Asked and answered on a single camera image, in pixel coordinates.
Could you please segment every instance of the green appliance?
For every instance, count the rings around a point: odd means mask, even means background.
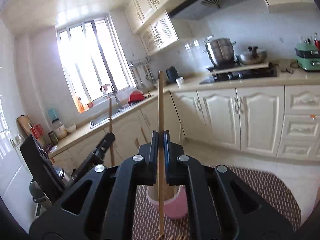
[[[299,67],[305,71],[320,71],[320,51],[316,45],[305,41],[297,44],[295,50]]]

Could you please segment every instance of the floor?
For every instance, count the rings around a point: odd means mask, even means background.
[[[273,161],[271,158],[242,153],[240,155],[234,150],[213,148],[193,141],[184,141],[183,149],[185,154],[196,158],[203,165],[234,165],[276,174],[291,190],[298,202],[301,209],[301,224],[313,210],[320,187],[320,163],[319,165],[301,165],[297,162]]]

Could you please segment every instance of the metal bolt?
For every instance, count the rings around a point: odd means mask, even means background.
[[[102,172],[102,171],[104,171],[104,169],[105,169],[105,167],[103,165],[98,164],[95,166],[94,171],[95,172]]]
[[[227,172],[227,170],[228,170],[228,168],[224,165],[219,165],[217,167],[217,171],[219,171],[220,173],[225,173],[225,172]]]
[[[178,157],[179,161],[182,161],[182,162],[187,162],[189,160],[189,156],[187,155],[180,155]]]
[[[143,156],[140,154],[137,154],[135,156],[132,157],[132,159],[136,162],[142,161],[143,160]]]

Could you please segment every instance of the brown woven placemat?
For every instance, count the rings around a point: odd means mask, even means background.
[[[294,230],[299,228],[300,208],[291,191],[276,175],[247,168],[233,166],[228,168],[284,215],[292,223]],[[164,239],[169,239],[171,235],[175,239],[179,233],[185,235],[188,232],[188,215],[178,220],[171,220],[164,216]],[[147,200],[147,186],[138,186],[134,207],[132,240],[155,240],[158,235],[158,210]]]

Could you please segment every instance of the kitchen countertop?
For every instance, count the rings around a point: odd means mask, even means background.
[[[305,72],[303,69],[295,69],[293,74],[290,73],[281,73],[278,70],[277,77],[267,77],[267,78],[253,78],[245,80],[233,80],[233,81],[223,81],[216,82],[211,84],[202,84],[199,83],[210,76],[210,74],[203,73],[191,78],[186,78],[182,87],[179,89],[177,84],[170,84],[164,87],[164,93],[170,92],[187,92],[187,91],[196,91],[196,90],[211,90],[211,89],[229,89],[229,88],[241,88],[241,87],[261,87],[261,86],[281,86],[281,85],[320,85],[320,72]],[[147,98],[134,106],[130,107],[128,110],[124,110],[112,120],[121,119],[127,116],[129,113],[132,113],[135,110],[138,110],[144,104],[150,103],[156,100],[158,96],[158,91],[153,90],[151,93],[151,98]],[[57,144],[57,149],[49,154],[49,158],[54,157],[55,155],[61,153],[62,151],[70,148],[71,146],[77,144],[81,140],[97,133],[98,131],[109,126],[109,120],[105,123],[90,129],[90,122],[77,128],[77,130],[69,134],[64,139],[60,140]]]

